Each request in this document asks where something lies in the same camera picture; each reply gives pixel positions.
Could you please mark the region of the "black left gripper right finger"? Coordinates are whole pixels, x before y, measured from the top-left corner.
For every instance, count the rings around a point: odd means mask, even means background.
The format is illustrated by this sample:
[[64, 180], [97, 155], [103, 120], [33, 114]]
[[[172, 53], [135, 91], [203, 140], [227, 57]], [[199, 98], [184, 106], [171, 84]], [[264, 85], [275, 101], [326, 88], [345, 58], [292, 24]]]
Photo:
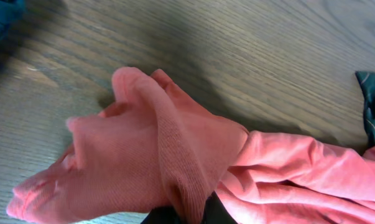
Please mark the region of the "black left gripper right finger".
[[227, 212], [216, 192], [213, 192], [205, 203], [202, 224], [237, 224]]

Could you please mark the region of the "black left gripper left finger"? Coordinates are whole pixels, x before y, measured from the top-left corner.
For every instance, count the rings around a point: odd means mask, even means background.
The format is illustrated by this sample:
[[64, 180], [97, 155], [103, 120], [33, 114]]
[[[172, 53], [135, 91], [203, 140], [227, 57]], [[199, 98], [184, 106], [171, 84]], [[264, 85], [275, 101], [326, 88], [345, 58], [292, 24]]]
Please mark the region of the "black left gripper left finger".
[[173, 207], [159, 207], [153, 209], [141, 224], [182, 224]]

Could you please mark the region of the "coral red t-shirt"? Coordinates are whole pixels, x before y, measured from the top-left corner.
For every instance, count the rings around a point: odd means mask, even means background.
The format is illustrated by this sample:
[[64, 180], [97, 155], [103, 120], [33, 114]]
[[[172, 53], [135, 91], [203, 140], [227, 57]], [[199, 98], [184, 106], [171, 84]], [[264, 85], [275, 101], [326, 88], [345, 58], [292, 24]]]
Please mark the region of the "coral red t-shirt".
[[238, 223], [375, 223], [375, 147], [248, 131], [211, 114], [162, 70], [112, 78], [115, 101], [70, 118], [72, 145], [13, 190], [7, 214], [73, 223], [171, 206], [200, 223], [217, 194]]

